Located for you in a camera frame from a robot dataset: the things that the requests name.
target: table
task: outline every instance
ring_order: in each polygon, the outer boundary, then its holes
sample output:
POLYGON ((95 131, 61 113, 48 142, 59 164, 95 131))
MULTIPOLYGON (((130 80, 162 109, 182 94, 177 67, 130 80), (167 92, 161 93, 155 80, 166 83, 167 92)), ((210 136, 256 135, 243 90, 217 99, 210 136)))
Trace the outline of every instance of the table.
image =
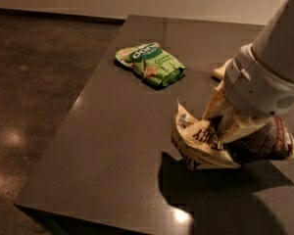
POLYGON ((53 234, 294 234, 294 162, 191 171, 171 142, 177 99, 199 118, 212 69, 261 29, 129 16, 15 205, 53 234), (114 65, 154 41, 187 66, 162 90, 114 65))

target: polished floor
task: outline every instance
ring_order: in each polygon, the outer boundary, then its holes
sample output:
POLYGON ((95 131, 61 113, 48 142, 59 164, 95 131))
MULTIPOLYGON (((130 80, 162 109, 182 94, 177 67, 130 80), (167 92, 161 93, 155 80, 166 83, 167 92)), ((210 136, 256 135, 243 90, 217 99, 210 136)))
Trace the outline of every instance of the polished floor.
POLYGON ((49 234, 13 201, 120 28, 0 15, 0 234, 49 234))

